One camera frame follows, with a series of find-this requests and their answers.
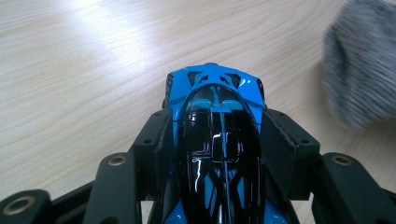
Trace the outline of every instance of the air vent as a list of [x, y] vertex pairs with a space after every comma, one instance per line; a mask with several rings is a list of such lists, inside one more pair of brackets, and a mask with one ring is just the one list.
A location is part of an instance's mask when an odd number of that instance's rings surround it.
[[225, 77], [220, 77], [220, 80], [230, 85], [230, 83], [227, 81], [227, 79], [225, 79]]
[[190, 84], [193, 86], [194, 82], [195, 82], [195, 77], [199, 74], [201, 74], [202, 72], [189, 72], [187, 74], [187, 76], [189, 77], [189, 82]]
[[233, 85], [236, 88], [239, 87], [239, 83], [241, 82], [240, 76], [238, 76], [237, 74], [230, 74], [230, 73], [226, 73], [225, 75], [231, 78], [231, 81], [233, 82]]
[[202, 81], [206, 81], [208, 79], [208, 76], [204, 76], [201, 78], [201, 80], [199, 81], [199, 83], [201, 83]]

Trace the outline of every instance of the wooden table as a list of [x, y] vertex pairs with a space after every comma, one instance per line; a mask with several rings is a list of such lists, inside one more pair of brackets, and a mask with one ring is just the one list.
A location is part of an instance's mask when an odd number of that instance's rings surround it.
[[[344, 0], [0, 3], [0, 199], [55, 199], [128, 150], [161, 109], [165, 77], [219, 63], [262, 79], [266, 103], [396, 191], [396, 122], [351, 131], [331, 116], [322, 37]], [[309, 203], [296, 203], [302, 223]]]

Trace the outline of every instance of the blue car body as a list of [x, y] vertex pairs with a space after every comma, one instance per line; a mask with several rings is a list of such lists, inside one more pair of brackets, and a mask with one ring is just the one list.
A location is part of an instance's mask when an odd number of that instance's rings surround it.
[[165, 223], [288, 223], [265, 197], [262, 82], [215, 63], [168, 75], [180, 199]]

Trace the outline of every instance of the gray fabric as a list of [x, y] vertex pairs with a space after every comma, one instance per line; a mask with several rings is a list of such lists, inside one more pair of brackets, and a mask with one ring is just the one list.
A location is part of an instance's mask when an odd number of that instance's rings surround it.
[[396, 6], [349, 1], [324, 37], [324, 65], [328, 105], [347, 126], [396, 118]]

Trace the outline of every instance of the metal screw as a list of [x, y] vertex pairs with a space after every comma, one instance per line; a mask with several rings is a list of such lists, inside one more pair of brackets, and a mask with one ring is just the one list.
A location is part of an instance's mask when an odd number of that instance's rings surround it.
[[344, 166], [351, 166], [353, 163], [352, 160], [348, 159], [347, 157], [340, 156], [340, 155], [333, 156], [332, 161], [334, 161], [335, 163], [338, 163], [340, 165], [344, 165]]
[[123, 164], [125, 162], [126, 162], [126, 157], [124, 157], [124, 156], [116, 156], [116, 157], [111, 158], [108, 161], [108, 164], [111, 165], [111, 166], [118, 166], [118, 165], [121, 165], [121, 164]]
[[34, 196], [23, 196], [20, 197], [11, 203], [7, 204], [7, 206], [3, 209], [3, 214], [6, 216], [16, 215], [28, 209], [35, 203]]

